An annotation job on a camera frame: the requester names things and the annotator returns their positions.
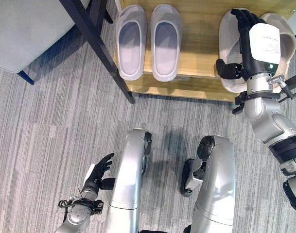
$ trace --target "slipper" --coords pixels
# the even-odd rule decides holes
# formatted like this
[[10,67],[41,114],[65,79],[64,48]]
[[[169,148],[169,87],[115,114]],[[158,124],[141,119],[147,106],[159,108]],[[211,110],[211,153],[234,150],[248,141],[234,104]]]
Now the slipper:
[[173,80],[178,72],[182,20],[171,5],[158,5],[151,17],[152,73],[161,81]]
[[143,73],[147,37],[144,9],[130,5],[120,14],[116,24],[119,73],[125,80],[136,80]]
[[[219,27],[219,56],[226,64],[241,63],[242,55],[240,54],[240,34],[237,30],[237,19],[230,12],[228,11],[222,18]],[[289,62],[296,50],[296,38],[284,17],[278,14],[268,13],[261,16],[261,18],[268,24],[279,29],[281,60],[275,76],[284,74],[285,79],[287,79]],[[230,92],[241,93],[247,90],[247,85],[243,78],[236,80],[221,79],[221,83]],[[280,91],[281,88],[279,85],[277,83],[274,84],[273,92],[278,93]]]
[[[280,62],[279,67],[274,76],[283,74],[285,80],[288,79],[288,67],[290,59],[293,57],[296,51],[296,37],[287,19],[276,13],[267,13],[261,16],[268,24],[271,24],[279,29],[280,35]],[[281,88],[276,83],[273,85],[274,92],[280,92]]]

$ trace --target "floor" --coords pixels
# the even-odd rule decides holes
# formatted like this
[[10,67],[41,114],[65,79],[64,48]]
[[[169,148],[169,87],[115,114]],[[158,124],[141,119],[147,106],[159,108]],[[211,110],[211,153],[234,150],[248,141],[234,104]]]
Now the floor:
[[[116,17],[114,1],[108,11]],[[102,38],[111,53],[114,25]],[[114,152],[106,177],[117,174],[124,136],[134,127],[152,133],[141,195],[139,229],[181,233],[192,222],[198,190],[179,193],[184,161],[201,138],[219,134],[236,151],[234,233],[296,233],[296,211],[282,190],[285,177],[268,148],[232,103],[135,94],[127,102],[76,28],[37,58],[30,86],[0,70],[0,233],[54,232],[59,200],[78,195],[91,163]],[[289,75],[296,74],[296,54]],[[281,104],[296,125],[296,99]],[[112,191],[100,191],[101,216],[86,232],[103,232]]]

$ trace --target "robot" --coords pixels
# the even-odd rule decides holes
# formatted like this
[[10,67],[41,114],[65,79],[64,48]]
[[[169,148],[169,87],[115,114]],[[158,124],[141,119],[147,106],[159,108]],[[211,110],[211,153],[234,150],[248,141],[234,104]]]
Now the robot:
[[226,138],[202,138],[195,159],[183,167],[180,192],[189,197],[201,186],[193,209],[192,225],[184,233],[231,233],[235,206],[235,152]]
[[[255,59],[259,54],[250,40],[250,31],[263,32],[264,20],[247,10],[232,9],[238,19],[242,64],[225,64],[216,61],[218,74],[224,79],[243,77],[247,91],[242,92],[236,102],[243,109],[254,133],[265,143],[280,163],[285,176],[283,188],[290,204],[296,209],[296,126],[285,117],[273,93],[272,85],[278,83],[290,97],[283,76],[274,77],[278,64]],[[112,190],[113,196],[108,209],[105,232],[138,233],[141,177],[145,171],[145,156],[151,148],[151,134],[142,129],[134,129],[126,137],[122,162],[116,179],[103,179],[104,172],[112,164],[113,154],[92,165],[82,188],[81,198],[71,196],[62,200],[59,207],[65,209],[63,224],[56,233],[80,233],[89,224],[93,214],[101,214],[103,202],[96,200],[99,189]],[[226,138],[205,136],[198,147],[195,159],[185,162],[180,191],[188,197],[201,186],[193,210],[192,225],[184,233],[232,232],[235,205],[235,152],[233,144]],[[161,233],[143,230],[140,233]]]
[[69,201],[58,204],[65,209],[62,225],[55,233],[81,233],[89,226],[90,216],[100,215],[104,203],[96,200],[99,189],[113,190],[108,209],[106,233],[137,233],[139,223],[141,178],[145,172],[146,155],[150,153],[152,137],[143,129],[133,129],[126,136],[122,160],[117,178],[102,179],[110,169],[113,153],[98,164],[92,164],[80,191],[81,198],[71,196]]
[[[145,172],[146,155],[151,149],[151,134],[133,129],[126,136],[117,178],[102,179],[110,169],[114,154],[92,164],[86,174],[80,196],[61,200],[65,209],[62,225],[55,233],[81,233],[88,225],[90,216],[102,213],[104,203],[96,200],[99,189],[113,190],[106,217],[105,233],[139,233],[139,206],[141,179]],[[198,156],[187,161],[184,174],[190,175],[185,196],[199,184],[202,185],[193,213],[194,233],[232,232],[235,204],[235,153],[233,144],[226,138],[206,136],[198,147]],[[140,233],[164,233],[142,230]]]
[[225,64],[222,59],[218,59],[216,68],[223,79],[242,77],[246,81],[247,91],[236,98],[236,104],[240,105],[238,109],[243,110],[254,133],[278,160],[281,172],[289,177],[283,189],[291,206],[296,209],[296,126],[282,114],[277,101],[280,93],[273,93],[272,85],[278,83],[291,99],[294,95],[288,89],[283,75],[274,77],[278,68],[275,56],[280,57],[279,43],[273,48],[268,45],[264,50],[253,43],[255,37],[264,34],[279,42],[279,33],[268,36],[267,32],[276,28],[248,10],[232,9],[231,13],[238,20],[243,63]]

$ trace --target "chair leg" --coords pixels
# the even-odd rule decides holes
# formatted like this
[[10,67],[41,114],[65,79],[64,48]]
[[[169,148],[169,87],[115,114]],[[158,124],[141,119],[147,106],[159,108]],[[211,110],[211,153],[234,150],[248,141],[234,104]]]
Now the chair leg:
[[34,85],[34,81],[25,73],[23,70],[19,73],[17,73],[20,77],[22,77],[24,80],[27,81],[27,83]]
[[112,20],[111,16],[109,15],[109,12],[107,11],[107,9],[105,10],[105,13],[104,13],[104,19],[110,24],[113,23],[113,20]]

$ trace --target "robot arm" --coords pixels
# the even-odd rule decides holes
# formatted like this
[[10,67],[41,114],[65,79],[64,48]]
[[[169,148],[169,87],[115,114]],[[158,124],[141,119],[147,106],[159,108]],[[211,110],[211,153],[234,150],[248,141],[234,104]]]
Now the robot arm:
[[81,233],[89,226],[90,216],[102,213],[104,203],[96,200],[99,189],[112,190],[115,179],[104,179],[104,172],[110,169],[114,154],[109,154],[97,165],[92,164],[87,172],[81,198],[71,196],[69,201],[62,200],[58,206],[65,209],[62,225],[55,233]]
[[280,163],[285,176],[294,175],[284,183],[284,191],[296,209],[296,126],[282,114],[273,93],[273,84],[278,83],[284,92],[293,95],[284,82],[284,76],[274,77],[280,60],[279,31],[247,10],[232,9],[238,20],[240,50],[243,64],[240,69],[216,61],[221,78],[243,77],[247,91],[240,94],[244,115],[251,123],[254,133],[265,143]]

